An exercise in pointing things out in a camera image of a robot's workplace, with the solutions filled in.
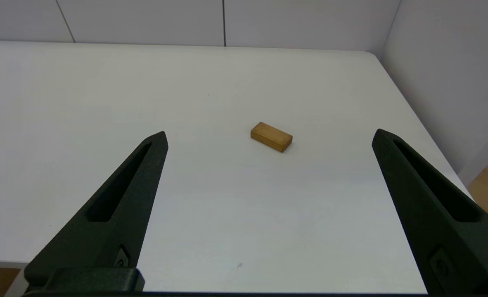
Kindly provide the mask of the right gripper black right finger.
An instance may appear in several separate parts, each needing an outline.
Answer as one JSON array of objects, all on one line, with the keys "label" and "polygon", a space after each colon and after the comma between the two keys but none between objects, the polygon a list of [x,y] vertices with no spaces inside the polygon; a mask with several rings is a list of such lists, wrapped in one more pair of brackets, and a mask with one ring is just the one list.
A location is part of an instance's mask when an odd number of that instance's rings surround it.
[{"label": "right gripper black right finger", "polygon": [[427,293],[488,296],[488,213],[397,135],[371,145]]}]

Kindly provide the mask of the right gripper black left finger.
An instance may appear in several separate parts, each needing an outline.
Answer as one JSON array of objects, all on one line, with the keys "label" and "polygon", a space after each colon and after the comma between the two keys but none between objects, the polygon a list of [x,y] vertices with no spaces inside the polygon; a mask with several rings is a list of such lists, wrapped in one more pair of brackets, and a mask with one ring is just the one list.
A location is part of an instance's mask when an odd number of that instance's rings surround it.
[{"label": "right gripper black left finger", "polygon": [[166,160],[165,132],[144,139],[25,267],[28,291],[142,291],[137,269]]}]

